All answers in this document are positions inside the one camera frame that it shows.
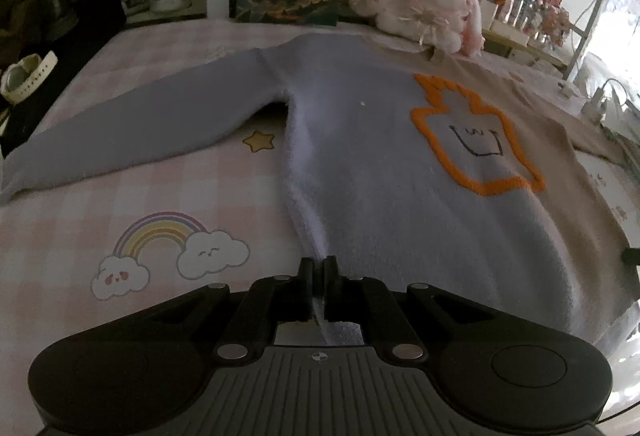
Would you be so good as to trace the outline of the pink checked bed sheet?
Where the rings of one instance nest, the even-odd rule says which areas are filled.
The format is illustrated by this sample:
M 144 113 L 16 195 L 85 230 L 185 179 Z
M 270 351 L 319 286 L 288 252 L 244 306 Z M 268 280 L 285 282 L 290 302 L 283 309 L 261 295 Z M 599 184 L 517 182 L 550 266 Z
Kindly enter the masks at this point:
M 353 30 L 209 21 L 134 29 L 89 63 L 39 133 L 154 80 L 307 34 L 441 52 Z M 489 54 L 454 55 L 513 75 L 564 111 L 554 78 Z M 286 104 L 273 102 L 206 149 L 1 199 L 3 434 L 40 429 L 27 374 L 35 356 L 55 341 L 210 283 L 246 289 L 266 275 L 295 271 L 304 257 L 322 259 L 303 247 L 286 205 L 287 120 Z M 623 162 L 587 153 L 578 161 L 602 197 L 596 174 Z

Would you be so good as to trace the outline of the white pink plush bunny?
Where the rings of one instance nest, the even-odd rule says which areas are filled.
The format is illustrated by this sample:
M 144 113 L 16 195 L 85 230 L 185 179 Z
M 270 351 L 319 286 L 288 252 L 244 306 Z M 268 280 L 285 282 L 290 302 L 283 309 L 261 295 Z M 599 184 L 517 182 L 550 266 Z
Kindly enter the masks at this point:
M 480 54 L 484 47 L 478 0 L 348 0 L 362 18 L 386 34 L 447 53 Z

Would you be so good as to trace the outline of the lavender and beige sweater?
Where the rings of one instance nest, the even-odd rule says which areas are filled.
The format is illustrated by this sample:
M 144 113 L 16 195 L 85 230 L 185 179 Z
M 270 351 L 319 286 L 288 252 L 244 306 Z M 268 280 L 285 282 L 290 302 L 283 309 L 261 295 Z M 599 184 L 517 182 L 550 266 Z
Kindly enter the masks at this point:
M 2 163 L 2 201 L 206 149 L 273 102 L 288 107 L 284 195 L 308 253 L 604 352 L 638 324 L 626 235 L 578 161 L 622 151 L 459 55 L 325 34 L 231 53 L 32 137 Z

